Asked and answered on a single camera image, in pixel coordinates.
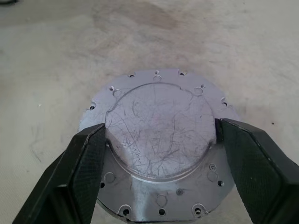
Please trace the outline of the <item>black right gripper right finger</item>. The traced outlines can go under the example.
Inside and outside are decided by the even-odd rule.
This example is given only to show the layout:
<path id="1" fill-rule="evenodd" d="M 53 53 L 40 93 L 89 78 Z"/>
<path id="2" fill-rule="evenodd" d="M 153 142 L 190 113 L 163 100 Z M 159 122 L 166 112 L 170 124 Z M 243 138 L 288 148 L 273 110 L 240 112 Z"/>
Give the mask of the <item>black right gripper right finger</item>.
<path id="1" fill-rule="evenodd" d="M 253 224 L 299 224 L 299 165 L 262 129 L 215 119 L 237 191 Z"/>

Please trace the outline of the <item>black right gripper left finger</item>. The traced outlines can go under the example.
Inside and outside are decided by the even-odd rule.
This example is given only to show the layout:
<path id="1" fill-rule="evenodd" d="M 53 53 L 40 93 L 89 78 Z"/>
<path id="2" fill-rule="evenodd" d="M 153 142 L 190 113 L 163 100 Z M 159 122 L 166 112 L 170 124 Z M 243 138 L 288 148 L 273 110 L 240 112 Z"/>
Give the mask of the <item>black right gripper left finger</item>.
<path id="1" fill-rule="evenodd" d="M 44 171 L 13 224 L 90 224 L 100 189 L 105 125 L 73 136 Z"/>

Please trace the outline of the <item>grey round motor lid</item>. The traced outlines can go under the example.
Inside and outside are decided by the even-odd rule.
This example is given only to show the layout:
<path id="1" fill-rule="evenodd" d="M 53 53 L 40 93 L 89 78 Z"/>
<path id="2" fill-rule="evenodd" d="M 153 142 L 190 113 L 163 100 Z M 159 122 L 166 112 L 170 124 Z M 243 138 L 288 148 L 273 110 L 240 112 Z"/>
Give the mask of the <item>grey round motor lid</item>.
<path id="1" fill-rule="evenodd" d="M 179 69 L 136 71 L 103 86 L 79 130 L 103 123 L 97 204 L 127 223 L 191 223 L 234 187 L 215 120 L 239 120 L 224 93 Z"/>

